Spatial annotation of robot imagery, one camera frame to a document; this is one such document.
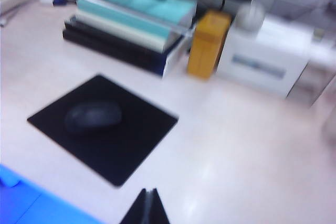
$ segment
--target black mouse pad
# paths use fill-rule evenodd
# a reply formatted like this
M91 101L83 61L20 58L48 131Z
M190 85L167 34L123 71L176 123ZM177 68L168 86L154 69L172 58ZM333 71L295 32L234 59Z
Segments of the black mouse pad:
M68 133L64 124L67 112L77 104L96 101L117 102L121 123L90 134ZM112 184L121 186L177 118L98 75L28 118L28 122Z

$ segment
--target orange box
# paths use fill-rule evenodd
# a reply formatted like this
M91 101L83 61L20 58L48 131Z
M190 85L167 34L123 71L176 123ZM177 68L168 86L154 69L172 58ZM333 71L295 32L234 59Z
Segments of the orange box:
M231 16L209 10L198 22L190 51L187 72L208 79L218 64Z

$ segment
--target computer mouse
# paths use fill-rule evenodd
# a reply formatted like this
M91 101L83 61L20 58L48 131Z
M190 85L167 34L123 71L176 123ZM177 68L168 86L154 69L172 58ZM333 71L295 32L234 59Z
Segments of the computer mouse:
M66 114L65 127L73 134L108 129L121 122L121 115L120 106L114 101L79 103Z

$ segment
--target white desk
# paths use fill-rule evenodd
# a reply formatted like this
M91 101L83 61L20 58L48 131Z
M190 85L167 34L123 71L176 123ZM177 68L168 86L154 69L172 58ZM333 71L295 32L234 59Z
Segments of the white desk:
M1 34L1 162L101 221L156 187L172 224L336 223L336 169L322 119L238 84L166 79L62 39L75 6L25 6ZM178 114L120 188L26 122L97 73Z

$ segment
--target round white object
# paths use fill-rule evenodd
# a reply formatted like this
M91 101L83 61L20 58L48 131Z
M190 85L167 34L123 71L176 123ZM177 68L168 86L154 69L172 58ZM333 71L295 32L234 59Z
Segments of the round white object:
M265 9L261 4L242 4L235 18L235 26L245 31L258 31L265 15Z

